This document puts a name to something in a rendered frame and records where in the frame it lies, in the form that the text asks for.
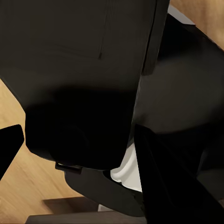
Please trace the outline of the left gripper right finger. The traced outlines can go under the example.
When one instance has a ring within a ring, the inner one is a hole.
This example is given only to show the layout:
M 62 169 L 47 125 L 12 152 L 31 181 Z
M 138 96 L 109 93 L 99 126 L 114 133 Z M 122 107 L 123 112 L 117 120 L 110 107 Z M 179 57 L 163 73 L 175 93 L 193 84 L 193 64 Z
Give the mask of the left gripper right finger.
M 134 145 L 147 224 L 224 224 L 224 206 L 151 129 L 135 124 Z

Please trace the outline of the digital camera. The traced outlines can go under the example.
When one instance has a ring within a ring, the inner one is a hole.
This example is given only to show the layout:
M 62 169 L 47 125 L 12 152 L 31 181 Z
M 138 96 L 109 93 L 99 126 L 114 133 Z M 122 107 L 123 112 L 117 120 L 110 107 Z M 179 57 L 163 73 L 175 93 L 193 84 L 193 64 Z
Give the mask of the digital camera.
M 0 0 L 0 79 L 29 151 L 55 169 L 119 168 L 170 0 Z

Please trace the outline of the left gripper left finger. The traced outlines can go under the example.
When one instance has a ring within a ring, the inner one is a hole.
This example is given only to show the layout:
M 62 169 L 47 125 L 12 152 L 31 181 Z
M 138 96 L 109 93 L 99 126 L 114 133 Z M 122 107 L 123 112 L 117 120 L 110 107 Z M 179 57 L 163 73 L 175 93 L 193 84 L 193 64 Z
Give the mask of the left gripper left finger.
M 0 129 L 0 180 L 24 142 L 20 124 Z

